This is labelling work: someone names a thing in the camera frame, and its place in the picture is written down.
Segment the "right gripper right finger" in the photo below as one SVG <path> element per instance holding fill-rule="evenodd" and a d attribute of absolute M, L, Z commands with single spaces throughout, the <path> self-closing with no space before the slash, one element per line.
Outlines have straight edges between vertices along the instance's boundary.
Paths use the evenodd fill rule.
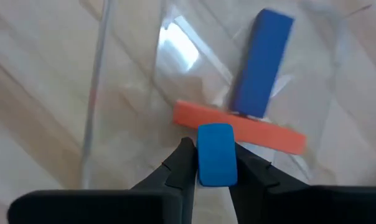
<path fill-rule="evenodd" d="M 239 223 L 376 223 L 376 187 L 308 185 L 235 146 L 229 188 Z"/>

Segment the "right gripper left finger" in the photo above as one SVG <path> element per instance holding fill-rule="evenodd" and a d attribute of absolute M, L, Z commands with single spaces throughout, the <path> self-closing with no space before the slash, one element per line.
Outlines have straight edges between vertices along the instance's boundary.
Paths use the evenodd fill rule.
<path fill-rule="evenodd" d="M 191 223 L 197 149 L 182 138 L 145 179 L 125 190 L 36 190 L 15 199 L 9 223 Z"/>

